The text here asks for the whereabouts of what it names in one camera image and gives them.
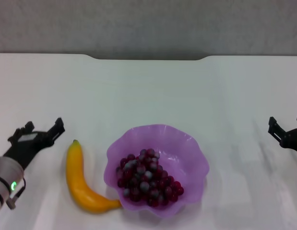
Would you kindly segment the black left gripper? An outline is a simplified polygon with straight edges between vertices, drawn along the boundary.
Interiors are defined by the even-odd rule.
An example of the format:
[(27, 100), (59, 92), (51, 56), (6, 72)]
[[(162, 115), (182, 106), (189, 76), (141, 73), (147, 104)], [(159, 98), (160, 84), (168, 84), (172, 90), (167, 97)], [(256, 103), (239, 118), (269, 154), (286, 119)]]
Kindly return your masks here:
[(32, 132), (34, 128), (33, 122), (29, 121), (24, 127), (16, 129), (14, 134), (8, 138), (11, 147), (3, 155), (19, 163), (23, 170), (27, 168), (36, 154), (53, 146), (56, 139), (65, 132), (61, 117), (55, 121), (54, 126), (48, 132)]

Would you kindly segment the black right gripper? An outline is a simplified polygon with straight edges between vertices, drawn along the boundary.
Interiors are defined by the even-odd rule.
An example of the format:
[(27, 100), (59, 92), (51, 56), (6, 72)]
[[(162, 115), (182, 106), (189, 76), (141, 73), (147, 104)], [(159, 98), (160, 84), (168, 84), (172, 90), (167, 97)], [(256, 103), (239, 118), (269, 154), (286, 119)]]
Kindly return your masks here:
[(276, 119), (269, 118), (268, 133), (274, 137), (284, 149), (291, 149), (297, 152), (297, 128), (285, 132), (277, 123)]

